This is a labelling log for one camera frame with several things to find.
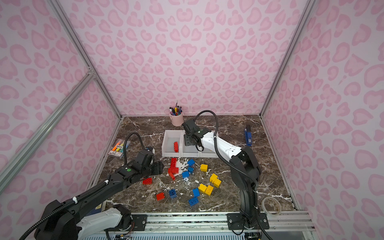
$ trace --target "marble tabletop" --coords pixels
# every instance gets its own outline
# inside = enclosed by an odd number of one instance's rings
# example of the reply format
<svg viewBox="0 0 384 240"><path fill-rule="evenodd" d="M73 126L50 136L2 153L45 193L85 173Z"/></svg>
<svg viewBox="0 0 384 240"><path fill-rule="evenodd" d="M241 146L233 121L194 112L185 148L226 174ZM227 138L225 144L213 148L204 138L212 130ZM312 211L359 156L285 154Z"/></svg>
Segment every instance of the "marble tabletop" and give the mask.
<svg viewBox="0 0 384 240"><path fill-rule="evenodd" d="M272 196L280 202L282 210L294 210L259 117L257 115L218 116L218 119L218 135L240 147L245 146L245 124L251 125L252 150L262 169L258 187L259 205L265 197ZM200 116L196 123L200 127L215 129L213 116ZM180 174L175 176L175 182L172 181L167 173L170 158L161 156L164 131L167 129L182 130L182 127L173 126L169 117L124 118L117 138L125 139L129 133L138 132L142 136L144 146L152 146L156 150L155 159L164 163L164 172L162 175L152 177L153 183L151 185L143 185L138 182L115 194L107 200L106 208L110 208L113 204L124 204L132 212L238 211L240 208L239 189L232 182L229 167L218 158L194 158L196 162L193 166L194 173L190 175L188 180L182 178L181 172L187 170L187 161L190 158L179 158L177 164ZM131 145L127 153L128 161L134 159L141 149L136 136L132 136L129 140ZM105 179L109 173L114 172L122 164L122 159L108 156L99 181ZM200 171L201 164L208 165L207 172ZM217 174L222 181L220 187L215 187L211 196L200 195L198 197L199 203L191 207L188 200L193 197L192 189L197 188L200 183L208 185L209 177L213 173ZM171 199L169 197L168 191L170 189L176 190L176 198ZM156 194L161 192L165 193L166 198L158 202ZM273 203L267 202L266 204L268 210L273 210L275 207Z"/></svg>

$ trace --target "red building block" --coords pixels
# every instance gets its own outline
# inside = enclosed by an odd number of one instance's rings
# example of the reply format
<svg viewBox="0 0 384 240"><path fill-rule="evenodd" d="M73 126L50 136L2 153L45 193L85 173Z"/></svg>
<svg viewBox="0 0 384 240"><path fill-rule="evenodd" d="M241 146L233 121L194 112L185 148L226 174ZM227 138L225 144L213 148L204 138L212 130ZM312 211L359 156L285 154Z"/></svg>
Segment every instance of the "red building block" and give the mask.
<svg viewBox="0 0 384 240"><path fill-rule="evenodd" d="M177 145L177 142L175 142L173 145L174 145L175 152L179 152L179 146Z"/></svg>
<svg viewBox="0 0 384 240"><path fill-rule="evenodd" d="M163 192L161 192L161 193L159 193L159 194L156 194L156 198L157 198L158 201L160 201L160 200L162 200L162 199L165 198L165 195L164 195Z"/></svg>
<svg viewBox="0 0 384 240"><path fill-rule="evenodd" d="M179 173L179 168L178 167L170 167L168 169L168 172L177 174L177 173Z"/></svg>
<svg viewBox="0 0 384 240"><path fill-rule="evenodd" d="M144 185L152 184L152 178L150 177L150 178L144 179L144 180L143 180L143 184L144 184Z"/></svg>
<svg viewBox="0 0 384 240"><path fill-rule="evenodd" d="M173 176L173 174L171 172L168 171L168 174L170 175L170 177L172 178L173 181L176 180L175 176Z"/></svg>
<svg viewBox="0 0 384 240"><path fill-rule="evenodd" d="M170 167L176 167L177 158L173 157L170 161Z"/></svg>

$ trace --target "toy brick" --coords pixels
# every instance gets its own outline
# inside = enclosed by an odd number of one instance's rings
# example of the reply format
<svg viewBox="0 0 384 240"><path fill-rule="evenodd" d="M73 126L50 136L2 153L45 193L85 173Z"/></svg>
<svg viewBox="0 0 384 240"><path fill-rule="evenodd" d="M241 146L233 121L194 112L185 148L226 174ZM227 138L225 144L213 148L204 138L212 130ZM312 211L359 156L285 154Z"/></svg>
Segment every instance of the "toy brick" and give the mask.
<svg viewBox="0 0 384 240"><path fill-rule="evenodd" d="M213 183L216 179L217 179L217 175L216 174L212 174L212 176L209 178L209 181L211 183Z"/></svg>
<svg viewBox="0 0 384 240"><path fill-rule="evenodd" d="M195 188L192 190L192 192L193 192L193 196L195 196L195 197L200 196L199 189Z"/></svg>
<svg viewBox="0 0 384 240"><path fill-rule="evenodd" d="M175 197L177 197L177 195L176 195L176 190L175 190L175 189L171 189L171 190L169 190L169 196L170 196L171 198L175 198Z"/></svg>
<svg viewBox="0 0 384 240"><path fill-rule="evenodd" d="M195 161L191 159L187 163L188 163L188 166L192 167L195 164Z"/></svg>
<svg viewBox="0 0 384 240"><path fill-rule="evenodd" d="M169 174L169 176L172 178L173 181L176 180L175 176L174 176L171 172L168 171L168 174Z"/></svg>
<svg viewBox="0 0 384 240"><path fill-rule="evenodd" d="M177 145L177 142L173 144L175 152L179 152L179 146Z"/></svg>
<svg viewBox="0 0 384 240"><path fill-rule="evenodd" d="M199 186L199 191L200 191L201 193L204 193L206 189L207 189L207 187L206 187L204 184L200 184L200 186Z"/></svg>
<svg viewBox="0 0 384 240"><path fill-rule="evenodd" d="M162 200L162 199L165 198L165 195L164 195L163 192L161 192L161 193L159 193L159 194L156 195L156 198L157 198L158 201L160 201L160 200Z"/></svg>
<svg viewBox="0 0 384 240"><path fill-rule="evenodd" d="M183 172L182 175L183 175L183 178L189 177L189 172Z"/></svg>
<svg viewBox="0 0 384 240"><path fill-rule="evenodd" d="M197 203L199 203L199 200L197 199L197 197L193 197L191 199L188 200L189 202L189 205L191 205L191 207Z"/></svg>
<svg viewBox="0 0 384 240"><path fill-rule="evenodd" d="M150 178L144 179L144 180L143 180L143 184L144 184L144 185L152 184L152 178L150 177Z"/></svg>
<svg viewBox="0 0 384 240"><path fill-rule="evenodd" d="M177 158L173 157L170 161L170 167L176 167Z"/></svg>
<svg viewBox="0 0 384 240"><path fill-rule="evenodd" d="M214 189L213 186L208 185L207 189L205 190L205 194L207 194L208 196L211 196L211 193L212 193L213 189Z"/></svg>
<svg viewBox="0 0 384 240"><path fill-rule="evenodd" d="M178 167L170 167L170 168L168 168L168 172L173 173L173 174L177 174L177 173L179 173L179 168Z"/></svg>
<svg viewBox="0 0 384 240"><path fill-rule="evenodd" d="M221 181L218 180L218 179L216 179L216 180L213 182L213 184L214 184L215 187L219 187L219 186L220 186L220 183L221 183Z"/></svg>
<svg viewBox="0 0 384 240"><path fill-rule="evenodd" d="M206 165L206 164L201 164L201 166L200 166L200 170L203 171L203 172L208 171L208 165Z"/></svg>

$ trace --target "yellow building block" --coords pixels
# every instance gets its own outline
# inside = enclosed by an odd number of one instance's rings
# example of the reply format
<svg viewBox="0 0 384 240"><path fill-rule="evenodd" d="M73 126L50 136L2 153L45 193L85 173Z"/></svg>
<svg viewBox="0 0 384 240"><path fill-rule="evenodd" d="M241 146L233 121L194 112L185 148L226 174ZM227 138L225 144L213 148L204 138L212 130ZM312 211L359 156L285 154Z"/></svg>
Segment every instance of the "yellow building block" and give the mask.
<svg viewBox="0 0 384 240"><path fill-rule="evenodd" d="M220 183L221 183L221 181L218 180L218 179L216 179L216 180L213 182L214 186L217 187L217 188L220 186Z"/></svg>
<svg viewBox="0 0 384 240"><path fill-rule="evenodd" d="M206 189L207 189L207 187L206 187L204 184L200 184L200 186L199 186L199 191L200 191L201 193L204 193Z"/></svg>
<svg viewBox="0 0 384 240"><path fill-rule="evenodd" d="M213 183L216 179L217 179L217 175L216 174L212 174L212 176L209 178L209 181L211 183Z"/></svg>
<svg viewBox="0 0 384 240"><path fill-rule="evenodd" d="M200 166L200 170L203 171L203 172L208 171L208 165L206 165L206 164L201 164L201 166Z"/></svg>
<svg viewBox="0 0 384 240"><path fill-rule="evenodd" d="M211 193L212 193L213 189L214 189L213 186L208 185L207 189L205 190L205 194L207 194L208 196L211 196Z"/></svg>

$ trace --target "pink wallpaper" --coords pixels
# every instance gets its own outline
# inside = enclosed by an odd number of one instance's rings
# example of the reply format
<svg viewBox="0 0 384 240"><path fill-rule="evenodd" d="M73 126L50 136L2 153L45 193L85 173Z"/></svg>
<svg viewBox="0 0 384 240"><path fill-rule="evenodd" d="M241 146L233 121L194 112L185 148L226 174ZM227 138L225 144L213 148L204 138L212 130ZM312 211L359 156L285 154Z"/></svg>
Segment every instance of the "pink wallpaper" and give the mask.
<svg viewBox="0 0 384 240"><path fill-rule="evenodd" d="M86 190L116 121L100 89L91 82L0 195L0 239L18 239L40 219L48 203Z"/></svg>
<svg viewBox="0 0 384 240"><path fill-rule="evenodd" d="M306 0L63 0L123 114L260 112Z"/></svg>
<svg viewBox="0 0 384 240"><path fill-rule="evenodd" d="M85 75L44 0L0 3L0 172Z"/></svg>
<svg viewBox="0 0 384 240"><path fill-rule="evenodd" d="M320 1L265 120L321 239L383 239L384 1Z"/></svg>

